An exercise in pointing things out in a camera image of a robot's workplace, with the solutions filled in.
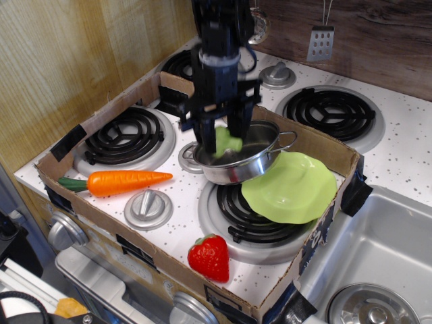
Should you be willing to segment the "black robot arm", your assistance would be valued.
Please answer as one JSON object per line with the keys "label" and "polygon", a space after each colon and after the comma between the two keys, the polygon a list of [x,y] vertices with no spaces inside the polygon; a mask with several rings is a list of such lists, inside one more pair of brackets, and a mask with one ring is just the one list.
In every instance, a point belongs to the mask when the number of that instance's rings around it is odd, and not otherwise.
{"label": "black robot arm", "polygon": [[248,1],[193,1],[200,42],[191,50],[194,94],[179,107],[183,131],[192,129],[207,153],[215,153],[215,122],[226,117],[231,136],[245,139],[261,82],[239,80],[240,49],[254,34]]}

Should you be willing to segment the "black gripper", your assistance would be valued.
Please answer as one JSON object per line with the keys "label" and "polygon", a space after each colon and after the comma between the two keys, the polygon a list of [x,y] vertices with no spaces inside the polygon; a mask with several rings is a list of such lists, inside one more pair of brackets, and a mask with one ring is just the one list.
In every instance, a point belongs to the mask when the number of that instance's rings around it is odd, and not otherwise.
{"label": "black gripper", "polygon": [[258,79],[240,80],[240,54],[210,56],[202,47],[191,50],[194,94],[178,107],[180,129],[194,130],[205,152],[216,152],[215,120],[226,117],[230,135],[244,140],[255,104],[261,101]]}

